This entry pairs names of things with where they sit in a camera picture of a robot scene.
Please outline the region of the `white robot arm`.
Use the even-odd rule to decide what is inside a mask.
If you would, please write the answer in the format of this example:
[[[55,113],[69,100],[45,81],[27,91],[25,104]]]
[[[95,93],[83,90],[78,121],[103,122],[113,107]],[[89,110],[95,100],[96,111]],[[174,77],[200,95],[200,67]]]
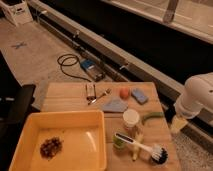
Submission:
[[[174,108],[175,115],[170,125],[173,134],[183,129],[188,120],[195,118],[203,108],[213,113],[213,72],[188,78]]]

